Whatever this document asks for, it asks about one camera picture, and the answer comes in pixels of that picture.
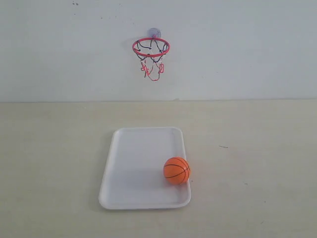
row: beige tabletop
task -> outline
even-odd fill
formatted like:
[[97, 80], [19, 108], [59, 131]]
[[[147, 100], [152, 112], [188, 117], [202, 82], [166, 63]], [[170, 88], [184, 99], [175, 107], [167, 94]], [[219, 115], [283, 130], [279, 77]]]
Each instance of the beige tabletop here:
[[[192, 200], [107, 211], [112, 133], [183, 130]], [[0, 238], [313, 238], [317, 100], [0, 104]]]

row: mini basketball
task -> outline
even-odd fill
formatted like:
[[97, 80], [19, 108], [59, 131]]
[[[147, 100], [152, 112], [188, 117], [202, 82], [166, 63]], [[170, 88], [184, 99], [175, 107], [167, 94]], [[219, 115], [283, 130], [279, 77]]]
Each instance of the mini basketball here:
[[190, 175], [189, 164], [181, 157], [173, 157], [164, 164], [164, 177], [171, 184], [185, 183]]

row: plastic tray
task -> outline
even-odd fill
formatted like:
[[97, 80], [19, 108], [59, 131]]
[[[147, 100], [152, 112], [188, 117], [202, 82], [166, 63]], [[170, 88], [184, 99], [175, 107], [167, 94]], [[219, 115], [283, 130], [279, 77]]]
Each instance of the plastic tray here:
[[106, 209], [166, 209], [186, 206], [189, 181], [170, 185], [163, 166], [186, 159], [183, 133], [175, 127], [122, 128], [112, 137], [99, 202]]

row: red rim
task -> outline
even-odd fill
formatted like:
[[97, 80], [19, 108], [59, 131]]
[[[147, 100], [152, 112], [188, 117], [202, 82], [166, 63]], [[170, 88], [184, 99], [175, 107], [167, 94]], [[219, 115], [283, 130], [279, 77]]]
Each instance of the red rim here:
[[[135, 47], [135, 45], [138, 43], [138, 42], [142, 42], [142, 41], [149, 41], [149, 40], [156, 40], [156, 41], [162, 41], [164, 42], [165, 44], [167, 44], [167, 49], [166, 51], [163, 51], [162, 53], [159, 53], [159, 54], [155, 54], [155, 55], [148, 55], [148, 54], [144, 54], [144, 53], [140, 53]], [[133, 43], [132, 45], [132, 49], [134, 51], [134, 53], [136, 53], [137, 55], [140, 55], [140, 56], [143, 56], [143, 57], [160, 57], [160, 56], [163, 56], [163, 55], [166, 55], [168, 52], [169, 52], [169, 48], [170, 48], [170, 45], [169, 45], [169, 42], [167, 42], [166, 40], [163, 40], [161, 38], [156, 38], [156, 37], [146, 37], [146, 38], [142, 38], [136, 42]]]

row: mini basketball hoop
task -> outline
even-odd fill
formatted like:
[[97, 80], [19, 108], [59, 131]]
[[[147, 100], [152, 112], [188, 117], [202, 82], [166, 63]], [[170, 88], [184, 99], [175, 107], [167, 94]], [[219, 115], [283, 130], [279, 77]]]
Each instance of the mini basketball hoop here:
[[144, 77], [152, 81], [158, 81], [161, 73], [164, 73], [164, 64], [162, 60], [169, 52], [169, 42], [153, 35], [152, 37], [142, 38], [133, 43], [132, 49], [141, 62], [141, 71], [144, 71]]

